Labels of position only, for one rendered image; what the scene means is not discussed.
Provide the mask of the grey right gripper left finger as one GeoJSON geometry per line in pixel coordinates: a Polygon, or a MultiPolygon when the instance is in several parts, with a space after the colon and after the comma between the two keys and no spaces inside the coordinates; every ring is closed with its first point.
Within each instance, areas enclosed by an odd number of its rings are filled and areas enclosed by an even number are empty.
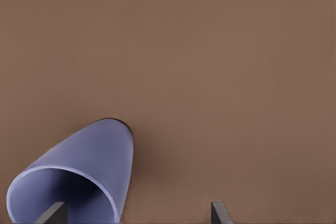
{"type": "Polygon", "coordinates": [[[50,206],[34,224],[67,224],[68,204],[66,202],[56,202],[50,206]]]}

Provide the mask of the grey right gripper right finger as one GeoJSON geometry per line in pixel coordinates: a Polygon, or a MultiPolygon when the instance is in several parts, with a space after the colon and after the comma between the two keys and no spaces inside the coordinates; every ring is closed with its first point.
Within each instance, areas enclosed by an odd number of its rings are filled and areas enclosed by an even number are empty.
{"type": "Polygon", "coordinates": [[[233,221],[220,201],[211,202],[211,224],[233,224],[233,221]]]}

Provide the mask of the blue-purple cup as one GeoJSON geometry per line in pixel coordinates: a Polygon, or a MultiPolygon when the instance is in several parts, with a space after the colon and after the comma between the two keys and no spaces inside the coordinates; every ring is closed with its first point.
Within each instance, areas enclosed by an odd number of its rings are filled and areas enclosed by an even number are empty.
{"type": "Polygon", "coordinates": [[[96,121],[36,159],[10,184],[12,222],[32,223],[56,202],[71,224],[120,221],[133,162],[133,135],[121,121],[96,121]]]}

